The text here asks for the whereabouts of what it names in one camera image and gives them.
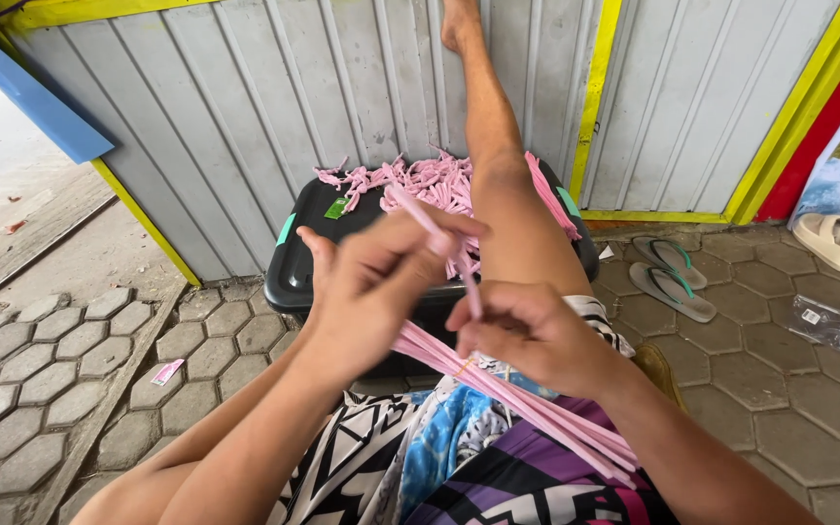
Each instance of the left hand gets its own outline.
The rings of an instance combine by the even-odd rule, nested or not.
[[[390,352],[426,290],[445,282],[446,260],[458,248],[451,233],[481,237],[488,232],[470,217],[422,206],[447,232],[442,237],[434,238],[401,210],[344,239],[320,286],[319,320],[295,362],[347,388]],[[310,237],[308,245],[318,237],[301,233]]]

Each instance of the dry leaf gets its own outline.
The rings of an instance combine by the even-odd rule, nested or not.
[[[10,235],[12,233],[17,232],[18,228],[20,228],[21,226],[24,226],[27,223],[28,223],[28,221],[18,221],[14,224],[10,224],[10,225],[6,226],[6,235]]]

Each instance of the teal strap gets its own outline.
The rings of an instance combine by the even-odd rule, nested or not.
[[[569,195],[569,192],[563,190],[559,186],[556,186],[556,192],[559,193],[560,198],[563,199],[563,204],[566,205],[566,211],[569,212],[569,215],[581,219],[582,214],[578,212],[578,207],[576,206],[576,202],[572,200],[572,195]]]
[[[693,261],[689,258],[689,254],[686,253],[686,250],[684,250],[681,245],[678,245],[672,241],[667,241],[666,239],[652,239],[647,241],[647,247],[650,248],[650,252],[653,253],[653,256],[657,257],[663,264],[669,266],[674,272],[678,272],[679,270],[673,268],[673,266],[669,262],[666,262],[666,259],[660,256],[660,253],[656,250],[656,243],[666,243],[671,245],[676,249],[676,251],[681,253],[682,256],[686,258],[686,269],[688,270],[689,268],[693,267]]]
[[[284,242],[287,240],[287,234],[290,233],[290,227],[294,225],[294,218],[296,217],[296,213],[291,213],[290,217],[288,217],[287,220],[284,221],[284,228],[281,229],[281,234],[277,237],[277,244],[275,246],[284,244]]]
[[[690,299],[695,299],[695,294],[693,293],[693,289],[689,287],[689,283],[687,283],[686,280],[684,280],[682,277],[680,277],[680,274],[677,274],[676,272],[674,272],[672,270],[665,270],[665,269],[662,269],[662,268],[656,268],[654,266],[650,266],[649,268],[647,268],[644,271],[647,273],[647,277],[650,279],[650,282],[653,283],[653,286],[657,287],[657,289],[660,292],[663,292],[664,295],[666,295],[666,297],[669,297],[670,299],[672,299],[674,303],[682,304],[683,301],[680,301],[676,297],[673,297],[672,295],[669,294],[669,292],[664,290],[664,288],[662,286],[660,286],[660,283],[657,282],[656,278],[653,276],[653,272],[661,272],[661,273],[663,273],[663,275],[669,277],[671,280],[676,281],[677,284],[682,284],[682,287],[684,289],[686,289],[686,294],[689,295],[689,298]]]

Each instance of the right hand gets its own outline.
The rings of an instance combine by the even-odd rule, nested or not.
[[[630,364],[548,285],[484,281],[480,292],[482,321],[473,320],[468,298],[446,321],[463,359],[478,350],[544,387],[596,401]]]

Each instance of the green label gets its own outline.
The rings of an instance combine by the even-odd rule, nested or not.
[[[297,217],[296,213],[291,213],[290,217],[284,221],[284,228],[281,230],[281,236],[277,237],[277,245],[284,244],[287,240],[287,234],[290,233],[290,227],[294,225],[294,218]]]
[[[330,209],[326,210],[326,215],[324,215],[323,217],[327,219],[339,219],[340,217],[345,215],[343,209],[347,204],[349,204],[349,199],[346,199],[345,197],[339,197],[338,199],[336,199],[336,202],[332,203]]]
[[[572,200],[572,197],[569,195],[569,192],[563,190],[559,186],[556,186],[556,192],[559,193],[559,196],[563,198],[563,203],[566,204],[566,210],[568,210],[569,215],[573,217],[582,218],[582,214],[578,212],[578,207],[576,206],[576,202]]]

